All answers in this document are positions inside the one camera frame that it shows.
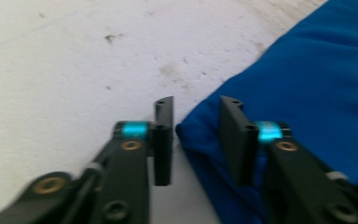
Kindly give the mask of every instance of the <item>blue cloth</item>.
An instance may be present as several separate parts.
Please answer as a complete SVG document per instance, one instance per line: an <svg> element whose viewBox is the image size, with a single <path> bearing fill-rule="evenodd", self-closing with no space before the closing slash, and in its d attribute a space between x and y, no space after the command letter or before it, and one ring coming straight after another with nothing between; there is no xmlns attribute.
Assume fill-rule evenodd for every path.
<svg viewBox="0 0 358 224"><path fill-rule="evenodd" d="M232 184L217 140L219 96L245 103L250 120L281 120L322 161L358 183L358 0L330 0L279 38L252 66L202 101L176 127L223 223L265 223L258 191Z"/></svg>

